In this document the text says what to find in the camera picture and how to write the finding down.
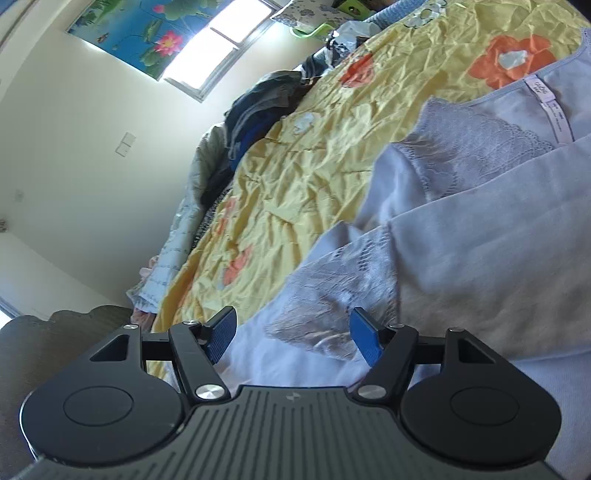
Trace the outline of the white wall switch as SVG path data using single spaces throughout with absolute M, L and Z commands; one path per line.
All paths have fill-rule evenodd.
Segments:
M 129 151 L 131 150 L 131 147 L 133 146 L 135 139 L 136 137 L 133 134 L 126 132 L 123 138 L 121 139 L 120 143 L 118 144 L 117 148 L 115 149 L 115 153 L 121 157 L 126 157 Z

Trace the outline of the lotus print roller blind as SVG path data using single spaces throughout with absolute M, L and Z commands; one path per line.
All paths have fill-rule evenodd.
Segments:
M 186 44 L 228 4 L 222 0 L 96 0 L 68 33 L 158 80 Z

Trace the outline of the blue knitted bed sheet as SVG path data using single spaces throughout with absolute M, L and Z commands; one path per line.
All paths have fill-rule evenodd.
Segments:
M 365 22 L 373 23 L 381 30 L 385 30 L 417 11 L 425 3 L 426 0 L 399 0 L 370 16 Z

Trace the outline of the crumpled white plastic bag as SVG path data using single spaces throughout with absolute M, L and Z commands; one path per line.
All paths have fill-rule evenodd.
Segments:
M 348 21 L 342 24 L 329 34 L 325 46 L 325 63 L 335 68 L 349 54 L 380 32 L 381 28 L 373 22 Z

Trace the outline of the grey patterned blanket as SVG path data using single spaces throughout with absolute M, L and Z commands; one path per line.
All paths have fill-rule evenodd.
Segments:
M 140 274 L 140 281 L 127 291 L 137 310 L 155 314 L 190 252 L 197 244 L 197 231 L 208 210 L 228 190 L 233 171 L 226 148 L 226 129 L 211 127 L 197 144 L 190 163 L 184 196 L 172 219 L 168 237 L 154 263 Z

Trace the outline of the green plastic stool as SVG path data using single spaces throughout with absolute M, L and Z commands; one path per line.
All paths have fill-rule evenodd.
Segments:
M 348 21 L 367 20 L 374 14 L 363 1 L 293 1 L 290 8 L 291 32 L 301 38 L 320 38 Z

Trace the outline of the folded dark clothes stack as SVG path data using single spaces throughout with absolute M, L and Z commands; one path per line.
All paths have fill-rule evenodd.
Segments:
M 308 92 L 298 70 L 281 70 L 266 75 L 245 94 L 239 96 L 225 113 L 226 150 L 235 170 L 253 143 L 290 114 Z

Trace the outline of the lavender long-sleeve lace top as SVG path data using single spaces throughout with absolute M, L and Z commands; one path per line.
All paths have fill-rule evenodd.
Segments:
M 510 359 L 590 347 L 590 39 L 477 100 L 426 102 L 218 370 L 231 387 L 351 385 L 349 314 L 469 330 Z

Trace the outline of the yellow floral carrot quilt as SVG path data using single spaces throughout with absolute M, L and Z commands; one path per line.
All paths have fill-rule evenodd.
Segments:
M 375 159 L 429 98 L 507 86 L 572 54 L 588 26 L 566 1 L 437 1 L 370 39 L 249 148 L 153 331 L 226 305 L 249 328 L 322 233 L 356 217 Z

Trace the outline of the window with metal frame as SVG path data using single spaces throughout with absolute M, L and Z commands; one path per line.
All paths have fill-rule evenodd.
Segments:
M 231 1 L 195 35 L 166 68 L 162 79 L 204 101 L 238 59 L 271 26 L 276 1 Z

